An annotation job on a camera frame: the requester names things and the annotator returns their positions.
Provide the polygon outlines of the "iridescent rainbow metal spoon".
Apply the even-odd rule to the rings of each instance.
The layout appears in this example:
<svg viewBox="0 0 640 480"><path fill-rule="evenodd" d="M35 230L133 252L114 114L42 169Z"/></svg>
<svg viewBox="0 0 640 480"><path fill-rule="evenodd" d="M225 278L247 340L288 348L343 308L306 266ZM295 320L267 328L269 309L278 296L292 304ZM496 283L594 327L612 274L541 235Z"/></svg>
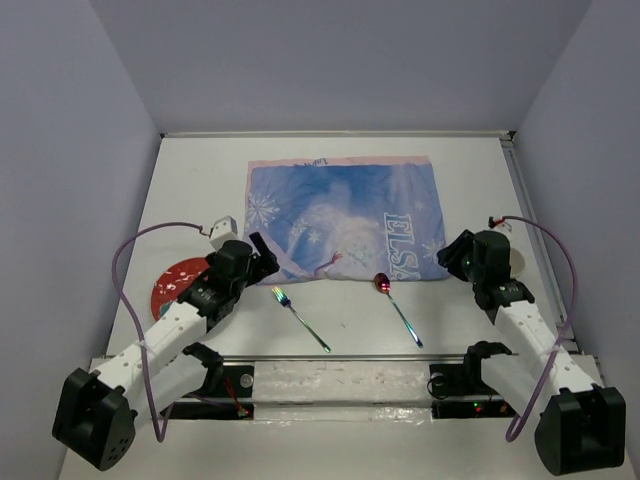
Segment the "iridescent rainbow metal spoon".
<svg viewBox="0 0 640 480"><path fill-rule="evenodd" d="M391 295L391 282L389 277L385 273L380 272L374 276L373 282L376 290L388 298L388 300L390 301L391 305L395 309L396 313L399 315L400 319L402 320L403 324L405 325L408 333L412 337L417 347L423 348L424 347L423 342L420 339L419 335L417 334L416 330L414 329L412 324L409 322L409 320L406 318L406 316L400 309L399 305L397 304L396 300Z"/></svg>

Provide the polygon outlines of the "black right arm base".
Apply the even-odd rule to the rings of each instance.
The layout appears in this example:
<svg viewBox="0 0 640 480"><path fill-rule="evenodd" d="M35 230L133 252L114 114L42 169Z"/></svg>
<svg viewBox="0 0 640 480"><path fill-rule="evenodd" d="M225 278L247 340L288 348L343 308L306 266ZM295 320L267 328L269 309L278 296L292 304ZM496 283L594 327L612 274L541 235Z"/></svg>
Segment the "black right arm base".
<svg viewBox="0 0 640 480"><path fill-rule="evenodd" d="M479 380L472 379L462 364L429 366L427 392L436 420L512 418L513 408L504 398Z"/></svg>

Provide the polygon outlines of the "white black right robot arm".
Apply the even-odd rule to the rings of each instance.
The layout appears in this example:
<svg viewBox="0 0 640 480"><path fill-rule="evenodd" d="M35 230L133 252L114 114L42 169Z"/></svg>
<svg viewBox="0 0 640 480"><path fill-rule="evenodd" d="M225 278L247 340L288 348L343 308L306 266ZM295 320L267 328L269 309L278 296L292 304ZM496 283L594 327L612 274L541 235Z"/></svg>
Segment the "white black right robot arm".
<svg viewBox="0 0 640 480"><path fill-rule="evenodd" d="M511 245L495 230L463 231L437 254L452 276L472 286L476 305L507 339L470 346L460 368L470 391L489 388L516 415L512 442L532 417L534 444L555 476L616 468L625 459L626 402L574 362L543 319L534 295L511 274Z"/></svg>

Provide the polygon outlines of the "blue Elsa cloth placemat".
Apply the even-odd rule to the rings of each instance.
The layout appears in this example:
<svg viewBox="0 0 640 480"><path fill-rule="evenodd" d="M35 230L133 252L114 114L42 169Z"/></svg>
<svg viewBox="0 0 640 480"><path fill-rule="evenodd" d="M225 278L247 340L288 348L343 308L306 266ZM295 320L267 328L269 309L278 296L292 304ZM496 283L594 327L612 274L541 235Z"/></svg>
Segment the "blue Elsa cloth placemat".
<svg viewBox="0 0 640 480"><path fill-rule="evenodd" d="M258 232L280 265L267 283L437 281L446 235L426 156L253 161L245 232Z"/></svg>

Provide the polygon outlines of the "yellow-green ceramic mug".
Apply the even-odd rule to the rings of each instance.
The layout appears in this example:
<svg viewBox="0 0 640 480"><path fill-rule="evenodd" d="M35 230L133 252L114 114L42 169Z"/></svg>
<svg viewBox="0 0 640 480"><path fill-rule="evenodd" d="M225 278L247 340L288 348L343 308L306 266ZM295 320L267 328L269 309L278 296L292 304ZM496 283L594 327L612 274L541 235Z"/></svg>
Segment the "yellow-green ceramic mug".
<svg viewBox="0 0 640 480"><path fill-rule="evenodd" d="M523 254L518 249L510 249L509 264L512 278L519 278L524 273L526 261Z"/></svg>

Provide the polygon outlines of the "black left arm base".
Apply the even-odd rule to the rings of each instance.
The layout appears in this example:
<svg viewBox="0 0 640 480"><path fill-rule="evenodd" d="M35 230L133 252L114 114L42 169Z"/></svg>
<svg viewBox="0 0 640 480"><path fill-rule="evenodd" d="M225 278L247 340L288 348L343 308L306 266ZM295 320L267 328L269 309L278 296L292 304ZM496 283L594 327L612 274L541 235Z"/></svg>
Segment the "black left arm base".
<svg viewBox="0 0 640 480"><path fill-rule="evenodd" d="M162 414L171 420L252 420L254 377L253 364L225 364L219 380L184 395Z"/></svg>

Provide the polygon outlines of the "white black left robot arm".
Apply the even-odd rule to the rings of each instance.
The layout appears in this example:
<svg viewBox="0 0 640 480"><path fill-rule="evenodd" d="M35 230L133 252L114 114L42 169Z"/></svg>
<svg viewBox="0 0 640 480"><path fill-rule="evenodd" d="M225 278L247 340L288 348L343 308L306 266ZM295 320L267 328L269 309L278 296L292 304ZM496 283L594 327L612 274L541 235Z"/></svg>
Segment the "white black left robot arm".
<svg viewBox="0 0 640 480"><path fill-rule="evenodd" d="M223 376L220 354L202 343L230 315L243 291L278 272L262 235L229 239L165 314L120 354L64 381L52 435L100 471L116 465L138 428L157 422L177 399L215 392Z"/></svg>

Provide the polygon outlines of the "red teal floral plate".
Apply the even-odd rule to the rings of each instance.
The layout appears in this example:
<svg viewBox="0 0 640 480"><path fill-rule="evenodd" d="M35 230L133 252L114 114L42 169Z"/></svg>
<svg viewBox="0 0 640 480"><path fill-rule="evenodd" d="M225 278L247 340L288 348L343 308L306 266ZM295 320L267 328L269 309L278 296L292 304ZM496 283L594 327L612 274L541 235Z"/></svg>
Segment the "red teal floral plate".
<svg viewBox="0 0 640 480"><path fill-rule="evenodd" d="M168 267L151 291L150 310L154 320L158 321L170 304L207 268L204 257L185 259Z"/></svg>

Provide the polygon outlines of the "iridescent rainbow metal fork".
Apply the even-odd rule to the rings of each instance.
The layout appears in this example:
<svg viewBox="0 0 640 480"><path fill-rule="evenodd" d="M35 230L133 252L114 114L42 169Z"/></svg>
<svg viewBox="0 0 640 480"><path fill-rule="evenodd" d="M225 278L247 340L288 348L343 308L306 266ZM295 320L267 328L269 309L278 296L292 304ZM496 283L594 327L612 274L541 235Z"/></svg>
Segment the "iridescent rainbow metal fork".
<svg viewBox="0 0 640 480"><path fill-rule="evenodd" d="M307 332L315 339L315 341L321 346L325 353L331 352L331 347L314 331L314 329L309 325L309 323L297 312L294 308L291 299L285 293L285 291L279 286L275 286L271 288L272 293L274 294L278 303L288 309L296 319L304 326Z"/></svg>

